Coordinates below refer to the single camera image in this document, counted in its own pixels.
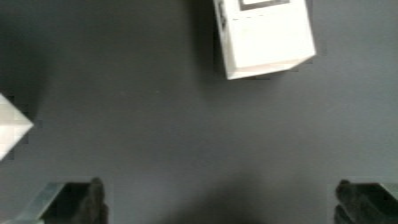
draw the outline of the black object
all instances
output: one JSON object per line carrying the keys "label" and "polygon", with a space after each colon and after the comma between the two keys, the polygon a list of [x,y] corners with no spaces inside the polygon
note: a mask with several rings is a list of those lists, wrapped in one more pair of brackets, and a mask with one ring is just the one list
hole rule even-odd
{"label": "black object", "polygon": [[341,181],[336,196],[336,224],[398,224],[398,200],[382,184]]}
{"label": "black object", "polygon": [[5,224],[107,224],[103,182],[50,183],[18,218]]}
{"label": "black object", "polygon": [[43,214],[46,224],[107,224],[109,208],[103,203],[105,190],[101,180],[68,183],[52,206]]}

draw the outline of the dark gray surface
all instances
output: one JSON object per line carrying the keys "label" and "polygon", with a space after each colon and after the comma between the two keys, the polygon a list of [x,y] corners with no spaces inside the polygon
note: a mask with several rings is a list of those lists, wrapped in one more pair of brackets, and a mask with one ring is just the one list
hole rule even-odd
{"label": "dark gray surface", "polygon": [[340,179],[398,178],[396,11],[313,2],[313,64],[228,81],[210,0],[0,1],[0,88],[37,124],[0,221],[100,176],[116,224],[327,223]]}

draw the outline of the gray floor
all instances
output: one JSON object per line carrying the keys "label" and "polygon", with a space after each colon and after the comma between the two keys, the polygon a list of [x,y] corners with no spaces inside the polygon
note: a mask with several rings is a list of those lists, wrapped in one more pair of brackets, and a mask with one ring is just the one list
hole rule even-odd
{"label": "gray floor", "polygon": [[210,0],[0,1],[0,91],[37,125],[0,221],[100,176],[112,224],[331,223],[341,178],[398,181],[396,11],[315,1],[318,57],[226,81]]}

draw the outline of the white box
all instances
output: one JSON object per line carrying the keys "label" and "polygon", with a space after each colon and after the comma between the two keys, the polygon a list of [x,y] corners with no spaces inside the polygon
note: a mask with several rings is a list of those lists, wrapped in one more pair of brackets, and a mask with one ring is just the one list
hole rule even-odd
{"label": "white box", "polygon": [[306,0],[213,0],[228,79],[292,69],[315,55]]}
{"label": "white box", "polygon": [[0,161],[34,124],[0,94]]}

